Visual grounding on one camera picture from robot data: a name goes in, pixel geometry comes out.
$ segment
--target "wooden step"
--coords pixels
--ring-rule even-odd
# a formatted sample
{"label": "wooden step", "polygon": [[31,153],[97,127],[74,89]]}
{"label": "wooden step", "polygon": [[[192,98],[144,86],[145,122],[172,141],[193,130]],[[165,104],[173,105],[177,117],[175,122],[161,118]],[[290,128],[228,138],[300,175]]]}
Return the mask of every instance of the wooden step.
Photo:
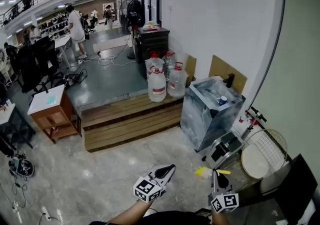
{"label": "wooden step", "polygon": [[180,124],[182,103],[84,132],[85,149],[96,152],[129,143]]}
{"label": "wooden step", "polygon": [[114,102],[82,112],[82,127],[85,131],[97,129],[120,121],[139,117],[150,112],[182,103],[183,98],[169,95],[162,102],[152,102],[148,94]]}

